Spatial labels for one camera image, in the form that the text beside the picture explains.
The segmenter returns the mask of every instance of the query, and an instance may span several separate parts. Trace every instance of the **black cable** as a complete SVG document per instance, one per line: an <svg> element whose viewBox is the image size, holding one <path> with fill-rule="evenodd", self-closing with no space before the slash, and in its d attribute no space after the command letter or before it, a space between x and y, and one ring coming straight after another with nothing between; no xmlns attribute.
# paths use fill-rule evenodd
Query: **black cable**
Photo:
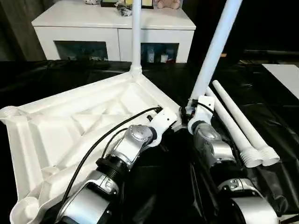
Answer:
<svg viewBox="0 0 299 224"><path fill-rule="evenodd" d="M123 129L119 130L117 133L115 133L115 134L111 137L111 139L109 140L109 142L107 143L107 145L106 145L105 148L104 148L104 151L103 151L102 156L101 156L102 159L104 158L105 153L106 153L106 151L107 151L107 149L108 149L110 143L112 142L112 140L113 140L113 139L114 139L120 132L123 132L123 131L125 131L125 130L127 130L127 129L128 129L127 127L126 127L126 128L123 128Z"/></svg>
<svg viewBox="0 0 299 224"><path fill-rule="evenodd" d="M204 105L204 104L202 104L200 102L197 102L197 104L200 105L200 106L202 106L202 107L204 107L204 108L206 108L209 112L211 112L212 114L214 114L214 111L210 107L208 107L207 105Z"/></svg>
<svg viewBox="0 0 299 224"><path fill-rule="evenodd" d="M73 186L73 184L74 184L74 182L75 182L76 177L78 176L78 173L79 173L80 169L82 168L82 166L83 166L84 162L86 161L86 159L88 158L88 156L89 156L89 155L92 153L92 151L96 148L96 146L97 146L100 142L102 142L102 141L103 141L109 134L111 134L112 132L114 132L117 128L119 128L119 127L123 126L124 124L128 123L129 121L131 121L131 120L133 120L133 119L139 117L140 115L143 115L144 113L146 113L146 112L148 112L148 111L152 111L152 110L160 110L160 109L161 109L161 107L152 107L152 108L146 109L146 110L144 110L144 111L142 111L142 112L140 112L140 113L134 115L133 117L130 117L129 119L126 119L125 121L119 123L117 126L111 128L107 133L105 133L102 137L100 137L100 138L93 144L93 146L91 146L91 148L87 151L87 153L85 154L85 156L82 158L81 162L79 163L77 169L75 170L75 173L74 173L73 177L72 177L71 180L70 180L69 185L68 185L67 188L66 188L66 191L65 191L65 193L64 193L64 196L63 196L63 198L62 198L62 200L61 200L60 209L59 209L59 212L58 212L58 214L57 214L56 219L58 218L58 215L59 215L59 213L60 213L60 210L62 209L62 206L63 206L63 204L65 203L65 201L66 201L66 199L67 199L67 197L68 197L68 195L69 195L69 192L70 192L70 190L71 190L71 188L72 188L72 186Z"/></svg>

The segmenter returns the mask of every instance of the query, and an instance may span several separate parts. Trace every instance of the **cabinet glass door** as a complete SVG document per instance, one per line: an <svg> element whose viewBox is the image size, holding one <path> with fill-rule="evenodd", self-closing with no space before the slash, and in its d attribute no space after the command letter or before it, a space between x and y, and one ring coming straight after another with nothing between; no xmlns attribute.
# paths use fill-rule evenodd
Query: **cabinet glass door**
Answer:
<svg viewBox="0 0 299 224"><path fill-rule="evenodd" d="M62 60L107 61L106 42L54 41Z"/></svg>
<svg viewBox="0 0 299 224"><path fill-rule="evenodd" d="M178 43L141 43L142 63L175 63Z"/></svg>

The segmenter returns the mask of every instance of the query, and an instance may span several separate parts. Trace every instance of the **white plastic base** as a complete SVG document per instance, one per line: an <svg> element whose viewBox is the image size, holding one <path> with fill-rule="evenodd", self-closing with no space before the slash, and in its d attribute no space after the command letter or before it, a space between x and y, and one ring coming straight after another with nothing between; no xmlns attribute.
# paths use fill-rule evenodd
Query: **white plastic base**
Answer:
<svg viewBox="0 0 299 224"><path fill-rule="evenodd" d="M127 72L26 105L2 108L0 120L7 126L18 194L11 223L39 223L45 211L61 200L76 165L98 138L132 115L158 105L170 108L179 118L175 102L144 75L133 78ZM156 113L145 113L120 129L147 124L148 115ZM95 161L110 138L88 158L72 191L96 168Z"/></svg>

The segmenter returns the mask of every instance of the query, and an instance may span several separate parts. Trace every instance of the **white table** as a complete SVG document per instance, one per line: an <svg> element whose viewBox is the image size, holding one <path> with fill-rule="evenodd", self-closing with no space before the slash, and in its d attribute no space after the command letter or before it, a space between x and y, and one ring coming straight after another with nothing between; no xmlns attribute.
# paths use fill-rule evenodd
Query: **white table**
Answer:
<svg viewBox="0 0 299 224"><path fill-rule="evenodd" d="M54 41L105 42L109 61L131 61L132 17L116 8L59 1L34 21L49 60L60 59ZM187 62L195 25L182 9L142 9L141 42L178 43L176 61Z"/></svg>
<svg viewBox="0 0 299 224"><path fill-rule="evenodd" d="M299 68L293 64L263 64L295 97L299 99Z"/></svg>

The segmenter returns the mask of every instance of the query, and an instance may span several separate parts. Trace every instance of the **white cabinet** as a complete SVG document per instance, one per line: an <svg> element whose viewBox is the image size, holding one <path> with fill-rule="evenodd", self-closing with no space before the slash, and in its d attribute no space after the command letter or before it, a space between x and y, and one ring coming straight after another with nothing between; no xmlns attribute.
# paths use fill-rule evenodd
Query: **white cabinet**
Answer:
<svg viewBox="0 0 299 224"><path fill-rule="evenodd" d="M116 8L59 1L32 25L48 60L131 61L132 17L121 17ZM182 9L142 9L142 45L171 43L176 62L187 62L194 30ZM168 50L162 49L159 54Z"/></svg>
<svg viewBox="0 0 299 224"><path fill-rule="evenodd" d="M90 59L99 58L100 55L96 52L96 49L100 48L98 43L103 45L103 52L100 52L104 54L103 58L107 55L110 61L120 61L117 29L35 27L35 30L48 60L76 59L76 56L83 57L84 54ZM82 42L89 43L89 46L82 46Z"/></svg>
<svg viewBox="0 0 299 224"><path fill-rule="evenodd" d="M142 29L141 43L177 43L176 62L186 63L194 31ZM118 29L121 61L130 62L132 58L132 31Z"/></svg>

